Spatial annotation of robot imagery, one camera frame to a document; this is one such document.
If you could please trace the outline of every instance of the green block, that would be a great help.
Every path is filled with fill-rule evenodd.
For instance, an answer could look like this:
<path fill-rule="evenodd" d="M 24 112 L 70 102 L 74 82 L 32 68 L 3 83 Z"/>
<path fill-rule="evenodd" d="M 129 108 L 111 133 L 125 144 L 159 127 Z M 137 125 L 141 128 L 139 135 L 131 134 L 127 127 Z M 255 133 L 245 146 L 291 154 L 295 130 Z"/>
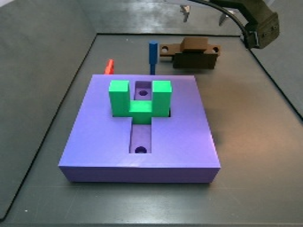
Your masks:
<path fill-rule="evenodd" d="M 171 99 L 171 81 L 153 81 L 153 117 L 170 116 Z"/>
<path fill-rule="evenodd" d="M 150 100 L 133 100 L 130 114 L 133 124 L 153 124 L 153 102 Z"/>
<path fill-rule="evenodd" d="M 110 102 L 114 117 L 130 116 L 131 106 L 130 81 L 111 81 Z"/>

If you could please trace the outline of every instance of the purple block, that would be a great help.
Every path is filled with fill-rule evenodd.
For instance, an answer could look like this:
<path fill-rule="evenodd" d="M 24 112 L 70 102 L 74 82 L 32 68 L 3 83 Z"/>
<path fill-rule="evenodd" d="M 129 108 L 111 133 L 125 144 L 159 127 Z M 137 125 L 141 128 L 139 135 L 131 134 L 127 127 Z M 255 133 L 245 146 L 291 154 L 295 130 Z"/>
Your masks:
<path fill-rule="evenodd" d="M 130 153 L 131 118 L 113 117 L 111 80 L 173 82 L 171 117 L 151 120 L 151 153 Z M 221 169 L 194 76 L 95 74 L 59 167 L 73 182 L 211 183 Z"/>

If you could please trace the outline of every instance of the gray floor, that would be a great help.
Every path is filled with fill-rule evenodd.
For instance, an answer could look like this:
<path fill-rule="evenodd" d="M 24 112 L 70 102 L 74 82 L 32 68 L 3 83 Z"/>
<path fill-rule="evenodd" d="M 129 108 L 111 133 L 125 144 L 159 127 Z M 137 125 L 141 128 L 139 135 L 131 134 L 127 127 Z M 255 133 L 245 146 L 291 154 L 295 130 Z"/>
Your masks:
<path fill-rule="evenodd" d="M 303 128 L 275 85 L 238 38 L 221 44 L 215 70 L 194 74 L 222 170 L 213 184 L 71 184 L 58 168 L 93 74 L 115 59 L 115 74 L 149 74 L 149 41 L 182 36 L 101 35 L 79 70 L 6 224 L 302 223 Z"/>

